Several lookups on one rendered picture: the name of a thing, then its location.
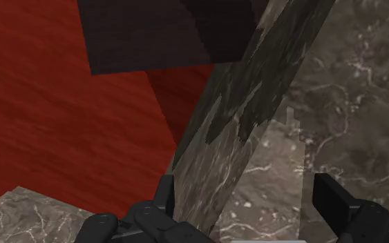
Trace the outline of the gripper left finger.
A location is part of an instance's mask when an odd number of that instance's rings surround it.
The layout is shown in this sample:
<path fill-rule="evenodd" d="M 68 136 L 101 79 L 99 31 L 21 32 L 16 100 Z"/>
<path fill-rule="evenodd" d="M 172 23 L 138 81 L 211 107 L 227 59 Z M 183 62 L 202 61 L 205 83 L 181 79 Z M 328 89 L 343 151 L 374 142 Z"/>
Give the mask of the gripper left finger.
<path fill-rule="evenodd" d="M 188 222 L 173 219 L 174 177 L 162 175 L 154 198 L 134 203 L 118 219 L 112 213 L 88 217 L 74 243 L 215 243 Z"/>

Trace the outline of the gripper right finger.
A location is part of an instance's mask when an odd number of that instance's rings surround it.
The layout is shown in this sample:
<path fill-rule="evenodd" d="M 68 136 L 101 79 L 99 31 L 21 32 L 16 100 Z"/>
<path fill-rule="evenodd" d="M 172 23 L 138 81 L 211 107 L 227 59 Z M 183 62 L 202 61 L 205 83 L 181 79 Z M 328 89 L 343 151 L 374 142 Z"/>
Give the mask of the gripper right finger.
<path fill-rule="evenodd" d="M 389 210 L 353 197 L 327 173 L 314 175 L 313 206 L 338 237 L 336 243 L 389 243 Z"/>

